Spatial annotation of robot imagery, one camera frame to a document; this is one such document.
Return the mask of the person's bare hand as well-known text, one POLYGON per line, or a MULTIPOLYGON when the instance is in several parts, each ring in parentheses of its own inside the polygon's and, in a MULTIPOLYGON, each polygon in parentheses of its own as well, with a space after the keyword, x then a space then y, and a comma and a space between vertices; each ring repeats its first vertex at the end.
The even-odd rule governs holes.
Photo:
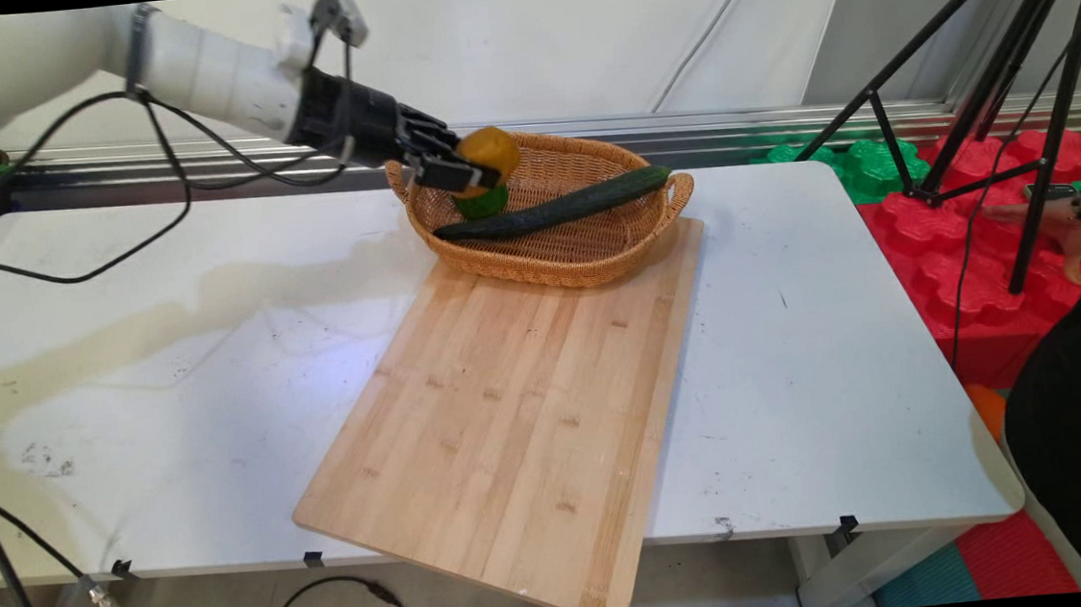
MULTIPOLYGON (((1056 198, 1044 203, 1038 226, 1041 237, 1054 240, 1063 257, 1063 272, 1078 287, 1081 286, 1081 221, 1068 200, 1056 198)), ((985 207, 980 215, 996 222, 1019 222, 1030 208, 1029 204, 985 207)))

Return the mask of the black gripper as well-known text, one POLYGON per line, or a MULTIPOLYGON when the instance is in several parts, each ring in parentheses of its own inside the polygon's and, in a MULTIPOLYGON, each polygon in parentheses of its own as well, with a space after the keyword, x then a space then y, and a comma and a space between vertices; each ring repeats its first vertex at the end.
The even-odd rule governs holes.
POLYGON ((461 143, 446 123, 349 78, 311 67, 303 72, 297 112, 286 144, 306 146, 344 164, 409 164, 422 189, 463 194, 494 189, 498 171, 456 156, 461 143))

